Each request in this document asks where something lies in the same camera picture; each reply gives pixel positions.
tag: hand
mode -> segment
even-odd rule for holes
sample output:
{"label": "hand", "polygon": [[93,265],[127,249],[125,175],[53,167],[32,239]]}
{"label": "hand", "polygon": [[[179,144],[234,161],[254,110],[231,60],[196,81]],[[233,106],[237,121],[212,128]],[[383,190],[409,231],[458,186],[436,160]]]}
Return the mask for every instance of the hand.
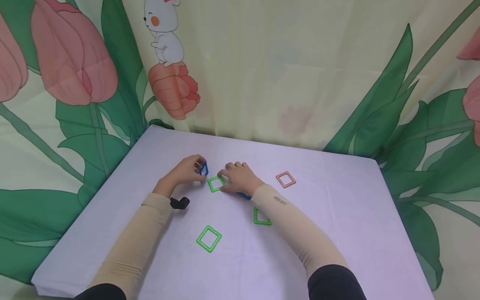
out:
{"label": "hand", "polygon": [[158,181],[153,193],[169,198],[177,185],[205,180],[206,176],[198,173],[206,162],[206,159],[200,154],[182,159],[165,177]]}
{"label": "hand", "polygon": [[225,169],[218,173],[218,176],[222,175],[230,180],[229,184],[220,189],[222,192],[242,192],[253,196],[255,191],[265,184],[253,173],[247,163],[228,163]]}
{"label": "hand", "polygon": [[186,157],[179,162],[164,178],[168,178],[175,185],[193,181],[205,180],[205,175],[198,175],[200,168],[207,161],[200,154]]}

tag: orange square frame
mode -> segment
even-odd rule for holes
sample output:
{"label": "orange square frame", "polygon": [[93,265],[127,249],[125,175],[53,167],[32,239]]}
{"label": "orange square frame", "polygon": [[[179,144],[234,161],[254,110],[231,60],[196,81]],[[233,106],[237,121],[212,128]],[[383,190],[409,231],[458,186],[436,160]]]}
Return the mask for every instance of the orange square frame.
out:
{"label": "orange square frame", "polygon": [[[292,180],[292,182],[290,182],[290,183],[288,183],[288,184],[284,184],[284,183],[282,182],[282,180],[280,179],[280,177],[282,177],[283,175],[287,175],[288,177],[290,177],[290,179]],[[290,185],[295,184],[295,183],[297,182],[295,179],[293,179],[293,177],[290,175],[290,173],[289,173],[288,171],[287,171],[287,172],[284,172],[284,173],[282,173],[282,174],[280,174],[280,175],[277,175],[277,176],[276,176],[276,179],[278,180],[278,182],[280,182],[280,184],[283,186],[283,188],[287,188],[287,187],[289,187]]]}

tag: orange flower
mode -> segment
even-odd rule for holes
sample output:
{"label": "orange flower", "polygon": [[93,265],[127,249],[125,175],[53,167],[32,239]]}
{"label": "orange flower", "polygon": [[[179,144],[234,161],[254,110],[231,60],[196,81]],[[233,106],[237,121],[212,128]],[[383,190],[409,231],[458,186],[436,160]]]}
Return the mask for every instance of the orange flower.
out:
{"label": "orange flower", "polygon": [[198,84],[188,75],[188,69],[183,62],[168,67],[163,64],[155,65],[148,72],[148,80],[156,99],[176,120],[184,120],[185,115],[200,102]]}
{"label": "orange flower", "polygon": [[0,102],[15,97],[27,78],[24,55],[0,14]]}
{"label": "orange flower", "polygon": [[45,89],[59,101],[88,105],[110,99],[118,78],[102,37],[81,11],[36,0],[32,37]]}

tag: white rabbit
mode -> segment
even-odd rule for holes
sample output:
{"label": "white rabbit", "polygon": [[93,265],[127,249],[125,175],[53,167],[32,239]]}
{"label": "white rabbit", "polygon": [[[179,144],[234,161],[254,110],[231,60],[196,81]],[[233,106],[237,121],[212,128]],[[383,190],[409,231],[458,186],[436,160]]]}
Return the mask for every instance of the white rabbit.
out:
{"label": "white rabbit", "polygon": [[165,67],[183,60],[183,47],[173,33],[178,25],[174,5],[180,5],[180,0],[145,0],[144,21],[155,37],[151,45]]}

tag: white tablecloth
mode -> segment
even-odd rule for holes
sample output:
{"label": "white tablecloth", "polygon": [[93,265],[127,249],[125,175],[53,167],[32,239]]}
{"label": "white tablecloth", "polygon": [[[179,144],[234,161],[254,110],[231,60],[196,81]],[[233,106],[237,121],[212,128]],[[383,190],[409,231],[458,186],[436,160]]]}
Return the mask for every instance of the white tablecloth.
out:
{"label": "white tablecloth", "polygon": [[[374,160],[151,126],[81,213],[32,279],[44,296],[74,297],[156,181],[183,157],[200,153],[209,178],[246,161],[334,241],[369,300],[432,300],[387,186]],[[297,181],[282,188],[275,176]],[[140,300],[308,299],[301,263],[275,230],[253,223],[253,206],[208,184],[178,187],[175,211],[142,286]],[[207,252],[196,243],[210,225],[222,234]]]}

